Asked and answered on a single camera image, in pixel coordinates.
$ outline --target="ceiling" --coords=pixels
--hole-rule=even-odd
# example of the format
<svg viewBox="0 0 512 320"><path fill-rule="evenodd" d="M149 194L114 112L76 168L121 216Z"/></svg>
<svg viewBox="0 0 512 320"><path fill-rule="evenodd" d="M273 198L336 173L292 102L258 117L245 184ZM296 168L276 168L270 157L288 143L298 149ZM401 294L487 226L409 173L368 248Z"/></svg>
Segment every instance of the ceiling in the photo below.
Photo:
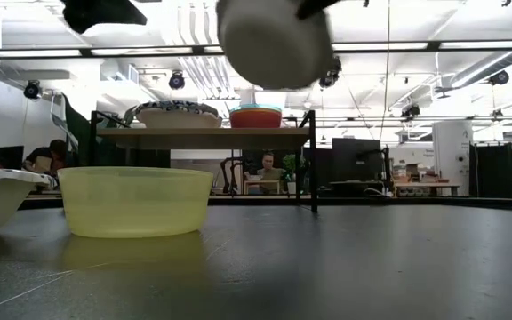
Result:
<svg viewBox="0 0 512 320"><path fill-rule="evenodd" d="M214 3L135 3L148 16L147 26L98 26L79 36L65 25L59 0L1 0L0 49L216 44ZM367 8L363 8L363 1L342 1L329 8L328 15L333 42L512 39L512 3L508 7L501 3L391 0L388 23L387 1L371 1ZM67 70L73 75L72 83L62 81L53 89L80 91L83 87L86 92L98 93L99 109L118 113L149 99L203 100L215 96L220 99L206 103L226 116L227 108L237 106L239 101L224 98L253 92L259 103L284 107L286 116L302 116L309 108L317 110L318 117L384 116L382 130L381 119L366 123L325 121L318 124L319 134L327 139L349 135L393 142L398 141L397 132L410 132L415 137L431 131L432 121L404 125L391 118L400 116L402 108L412 103L420 105L422 116L486 116L494 108L503 108L505 116L512 115L512 65L505 68L510 75L508 84L491 87L478 82L448 92L450 97L442 100L430 90L445 86L449 76L487 61L493 54L502 53L347 54L340 57L343 70L333 87L321 90L314 84L297 92L262 92L240 77L224 58L117 59L115 70L125 77L129 76L127 70L132 70L130 66L140 74L136 81L123 84L110 81L112 75L107 75L103 64L111 65L112 61L103 59L6 60L1 62L1 70L7 70L7 76L26 70ZM169 88L167 82L173 70L184 70L184 89ZM510 121L491 124L475 122L477 140L499 140L504 132L506 136L512 134Z"/></svg>

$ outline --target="person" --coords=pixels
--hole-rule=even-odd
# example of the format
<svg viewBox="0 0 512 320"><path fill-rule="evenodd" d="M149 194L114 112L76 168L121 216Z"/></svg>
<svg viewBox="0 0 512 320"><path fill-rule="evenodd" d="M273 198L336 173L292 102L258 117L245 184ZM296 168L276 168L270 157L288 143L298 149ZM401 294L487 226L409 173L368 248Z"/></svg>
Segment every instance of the person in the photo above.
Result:
<svg viewBox="0 0 512 320"><path fill-rule="evenodd" d="M262 169L256 171L256 173L261 176L261 180L264 181L277 181L282 179L282 176L285 174L285 170L281 168L274 168L274 154L271 152L266 152L264 156L262 156ZM250 174L248 172L244 173L244 177L248 179ZM260 192L264 195L275 194L277 193L277 184L275 183L262 183L259 184Z"/></svg>
<svg viewBox="0 0 512 320"><path fill-rule="evenodd" d="M49 147L36 148L23 162L23 169L56 176L57 171L66 166L67 143L57 139Z"/></svg>

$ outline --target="shelf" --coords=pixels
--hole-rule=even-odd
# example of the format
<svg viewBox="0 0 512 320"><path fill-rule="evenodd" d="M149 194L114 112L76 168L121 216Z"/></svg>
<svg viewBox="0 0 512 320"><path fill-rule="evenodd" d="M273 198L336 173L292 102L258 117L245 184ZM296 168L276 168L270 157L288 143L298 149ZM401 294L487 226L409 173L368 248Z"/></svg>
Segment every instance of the shelf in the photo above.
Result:
<svg viewBox="0 0 512 320"><path fill-rule="evenodd" d="M309 128L279 129L97 129L122 148L296 149L309 140Z"/></svg>

